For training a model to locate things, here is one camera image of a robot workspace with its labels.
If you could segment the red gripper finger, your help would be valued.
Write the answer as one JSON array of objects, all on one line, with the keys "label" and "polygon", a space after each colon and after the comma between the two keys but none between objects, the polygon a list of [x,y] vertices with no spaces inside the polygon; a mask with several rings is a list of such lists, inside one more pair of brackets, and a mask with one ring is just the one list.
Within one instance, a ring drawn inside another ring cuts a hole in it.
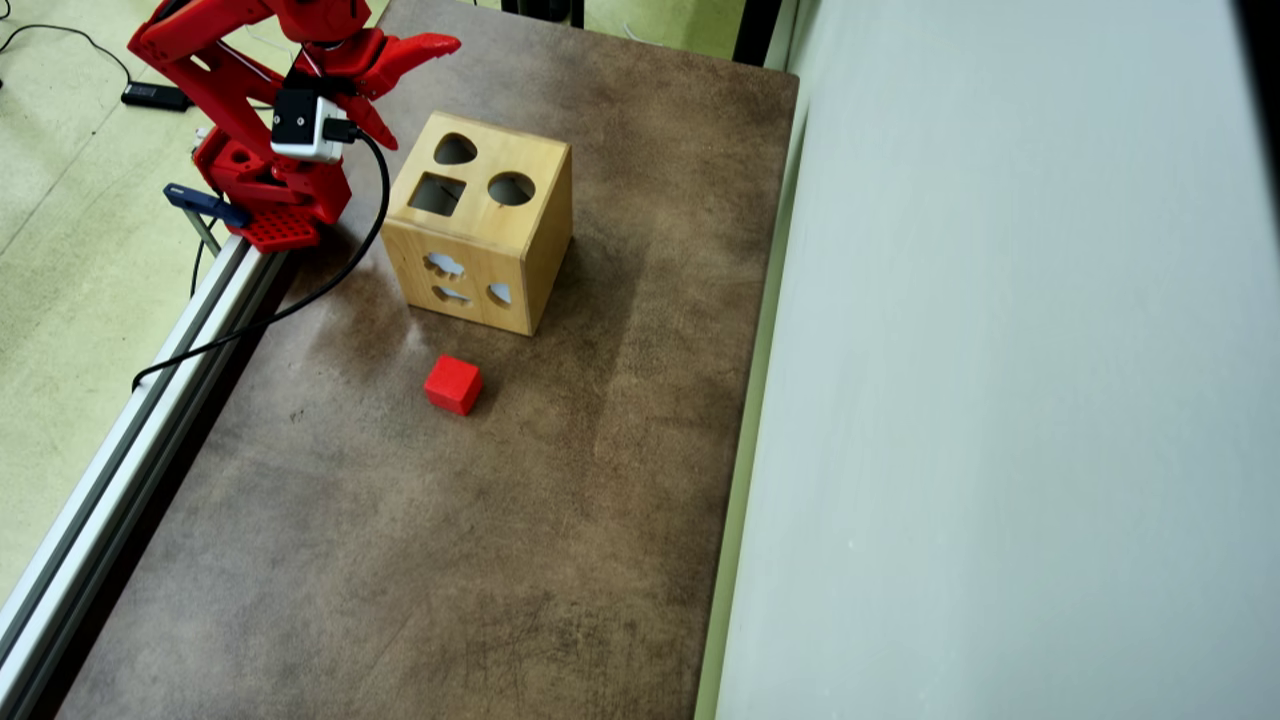
[{"label": "red gripper finger", "polygon": [[372,102],[364,96],[346,96],[346,115],[366,136],[383,147],[396,151],[399,145]]},{"label": "red gripper finger", "polygon": [[357,45],[356,92],[370,99],[389,94],[415,68],[454,54],[461,46],[461,41],[449,35],[422,33],[402,38],[362,33]]}]

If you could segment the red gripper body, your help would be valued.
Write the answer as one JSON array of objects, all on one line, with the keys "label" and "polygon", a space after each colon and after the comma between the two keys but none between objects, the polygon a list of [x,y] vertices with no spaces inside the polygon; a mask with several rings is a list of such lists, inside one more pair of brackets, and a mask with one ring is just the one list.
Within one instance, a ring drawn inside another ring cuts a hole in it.
[{"label": "red gripper body", "polygon": [[310,91],[328,99],[380,97],[389,82],[378,74],[387,36],[367,22],[365,1],[271,1],[270,10],[285,37],[300,45],[300,58],[271,99],[284,91]]}]

